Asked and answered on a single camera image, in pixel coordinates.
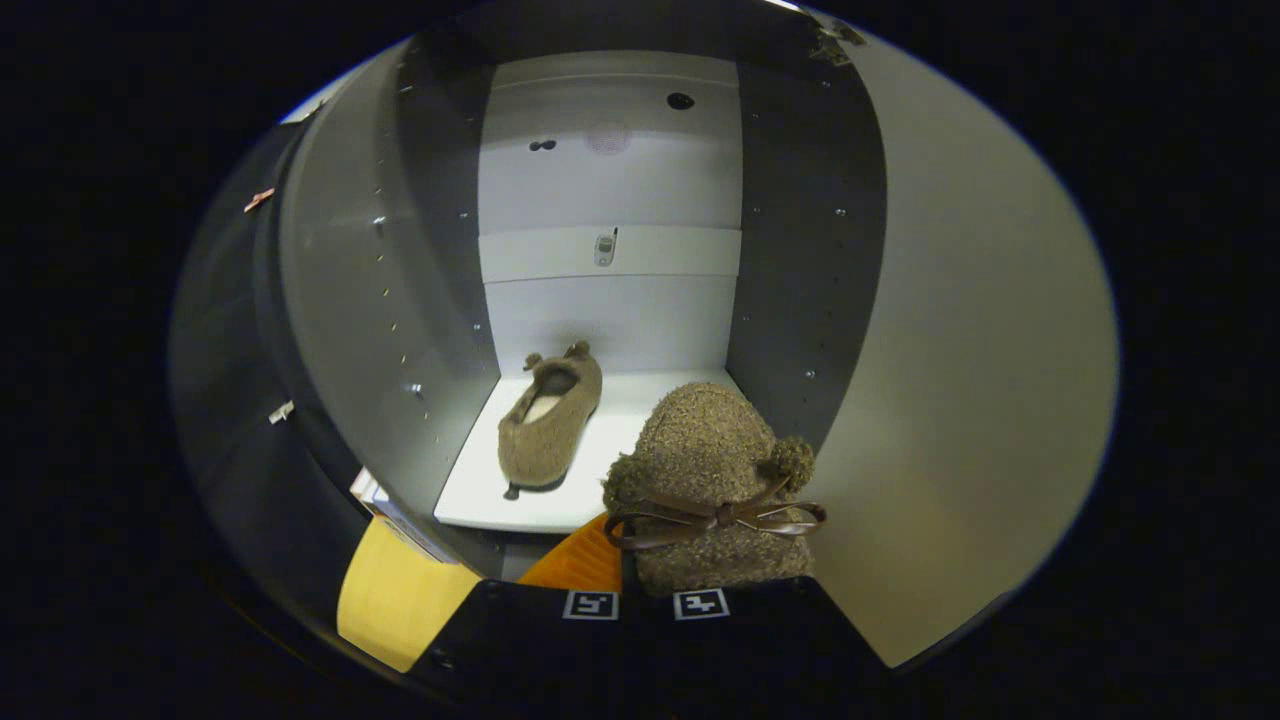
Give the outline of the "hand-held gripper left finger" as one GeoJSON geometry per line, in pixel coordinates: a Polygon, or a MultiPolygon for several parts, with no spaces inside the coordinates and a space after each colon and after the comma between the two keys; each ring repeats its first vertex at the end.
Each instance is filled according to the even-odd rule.
{"type": "Polygon", "coordinates": [[[628,716],[623,561],[600,514],[518,582],[483,580],[407,675],[453,716],[628,716]]]}

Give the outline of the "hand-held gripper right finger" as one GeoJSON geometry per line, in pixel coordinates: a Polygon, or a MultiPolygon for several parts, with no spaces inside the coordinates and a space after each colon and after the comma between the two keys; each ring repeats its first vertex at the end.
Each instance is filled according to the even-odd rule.
{"type": "Polygon", "coordinates": [[[813,578],[663,598],[645,630],[649,719],[887,719],[890,670],[813,578]]]}

